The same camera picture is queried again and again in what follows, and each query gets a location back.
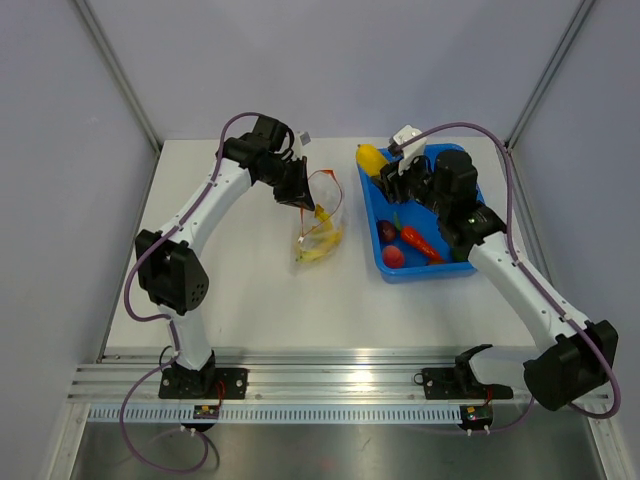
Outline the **yellow starfruit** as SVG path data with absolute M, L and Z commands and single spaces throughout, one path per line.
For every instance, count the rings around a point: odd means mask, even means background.
M 369 177 L 376 177 L 388 164 L 385 156 L 371 144 L 360 144 L 356 150 L 356 163 Z

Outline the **clear zip top bag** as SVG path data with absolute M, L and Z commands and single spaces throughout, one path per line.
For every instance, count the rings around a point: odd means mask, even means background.
M 335 171 L 314 171 L 309 176 L 309 187 L 315 208 L 299 211 L 292 246 L 294 272 L 330 258 L 342 244 L 346 230 L 345 193 Z

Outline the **yellow banana bunch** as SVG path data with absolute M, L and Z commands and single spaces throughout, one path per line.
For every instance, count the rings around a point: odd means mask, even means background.
M 310 264 L 330 256 L 340 246 L 344 229 L 337 211 L 330 212 L 321 204 L 313 212 L 301 210 L 299 233 L 293 244 L 295 262 Z

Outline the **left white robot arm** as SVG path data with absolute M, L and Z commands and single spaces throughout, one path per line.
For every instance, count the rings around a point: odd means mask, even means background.
M 308 134 L 264 114 L 251 116 L 251 131 L 220 135 L 211 170 L 178 213 L 160 229 L 143 229 L 135 238 L 136 262 L 123 301 L 133 320 L 167 324 L 172 357 L 159 367 L 162 399 L 245 396 L 246 371 L 216 367 L 201 313 L 209 277 L 200 256 L 230 207 L 255 183 L 271 187 L 279 204 L 307 211 L 315 207 L 303 153 Z

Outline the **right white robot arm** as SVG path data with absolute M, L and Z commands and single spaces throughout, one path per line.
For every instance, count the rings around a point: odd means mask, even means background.
M 525 324 L 537 348 L 529 359 L 499 353 L 493 346 L 467 352 L 454 371 L 456 389 L 476 396 L 488 384 L 527 389 L 544 408 L 576 409 L 577 399 L 609 384 L 609 410 L 588 412 L 608 419 L 621 407 L 621 389 L 613 372 L 618 333 L 607 320 L 592 322 L 571 306 L 525 258 L 520 257 L 511 227 L 479 200 L 478 172 L 464 151 L 444 150 L 434 161 L 385 164 L 375 183 L 391 203 L 414 201 L 437 218 L 452 254 L 490 280 Z

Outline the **orange carrot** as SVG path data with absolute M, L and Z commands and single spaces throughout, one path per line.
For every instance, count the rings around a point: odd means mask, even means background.
M 404 226 L 400 232 L 400 237 L 404 243 L 423 254 L 430 263 L 444 263 L 444 259 L 439 252 L 432 247 L 415 228 Z

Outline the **blue plastic bin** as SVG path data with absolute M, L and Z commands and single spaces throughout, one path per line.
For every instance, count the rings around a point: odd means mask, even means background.
M 374 262 L 390 284 L 466 277 L 476 269 L 456 260 L 441 237 L 435 214 L 411 200 L 390 203 L 374 183 L 374 175 L 395 161 L 370 144 L 357 147 L 356 163 L 364 198 Z

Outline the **green lime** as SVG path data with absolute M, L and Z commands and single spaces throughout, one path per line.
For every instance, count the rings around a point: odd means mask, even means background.
M 467 261 L 467 253 L 466 250 L 463 247 L 453 247 L 451 249 L 451 257 L 452 257 L 452 261 L 459 263 L 459 262 L 466 262 Z

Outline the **dark purple plum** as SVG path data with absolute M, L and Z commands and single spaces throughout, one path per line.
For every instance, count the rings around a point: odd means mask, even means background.
M 376 223 L 376 228 L 379 241 L 382 244 L 388 245 L 395 241 L 398 230 L 396 229 L 394 224 L 387 220 L 379 220 Z

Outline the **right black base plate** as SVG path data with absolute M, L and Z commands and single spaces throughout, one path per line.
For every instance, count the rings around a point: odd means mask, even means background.
M 474 355 L 487 350 L 491 344 L 481 344 L 457 355 L 450 367 L 425 367 L 413 376 L 413 383 L 421 386 L 427 400 L 509 400 L 513 390 L 506 385 L 483 384 L 471 370 Z

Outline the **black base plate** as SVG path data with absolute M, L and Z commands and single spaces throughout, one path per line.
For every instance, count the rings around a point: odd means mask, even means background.
M 236 367 L 212 367 L 202 371 L 180 366 L 162 372 L 158 396 L 168 400 L 242 400 L 246 397 L 249 371 Z
M 413 383 L 421 386 L 427 400 L 509 400 L 513 390 L 506 385 L 483 384 L 471 370 L 474 355 L 487 350 L 491 344 L 481 344 L 457 355 L 450 367 L 425 367 L 413 376 Z

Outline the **aluminium rail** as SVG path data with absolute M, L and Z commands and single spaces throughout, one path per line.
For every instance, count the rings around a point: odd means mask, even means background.
M 112 348 L 80 364 L 67 399 L 116 402 L 158 366 L 157 348 Z M 244 404 L 420 404 L 414 380 L 425 367 L 453 364 L 448 349 L 347 348 L 321 350 L 215 349 L 216 365 L 248 370 Z

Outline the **right frame post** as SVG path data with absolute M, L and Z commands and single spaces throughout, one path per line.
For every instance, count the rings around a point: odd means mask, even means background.
M 524 134 L 596 5 L 596 0 L 581 0 L 578 2 L 513 128 L 505 139 L 505 147 L 508 150 L 513 150 Z

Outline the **frame post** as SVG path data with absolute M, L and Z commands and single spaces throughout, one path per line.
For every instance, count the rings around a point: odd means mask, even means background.
M 163 141 L 152 125 L 91 2 L 87 0 L 72 0 L 70 4 L 74 7 L 82 25 L 88 31 L 88 35 L 97 49 L 105 68 L 138 127 L 142 131 L 151 150 L 156 157 L 159 157 L 162 151 Z
M 513 150 L 524 134 L 596 5 L 596 0 L 581 0 L 578 2 L 513 128 L 505 139 L 505 147 L 508 150 Z

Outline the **left frame post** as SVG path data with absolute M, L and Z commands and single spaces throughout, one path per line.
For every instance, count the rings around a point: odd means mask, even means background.
M 88 35 L 97 49 L 105 68 L 138 127 L 142 131 L 151 150 L 156 157 L 159 157 L 162 151 L 163 141 L 152 125 L 91 2 L 87 0 L 72 0 L 70 4 L 74 7 L 82 25 L 88 31 Z

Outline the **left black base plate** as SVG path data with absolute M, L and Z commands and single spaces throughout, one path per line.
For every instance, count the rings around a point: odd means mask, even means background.
M 236 367 L 212 367 L 202 371 L 180 366 L 162 372 L 158 396 L 168 400 L 242 400 L 246 397 L 249 371 Z

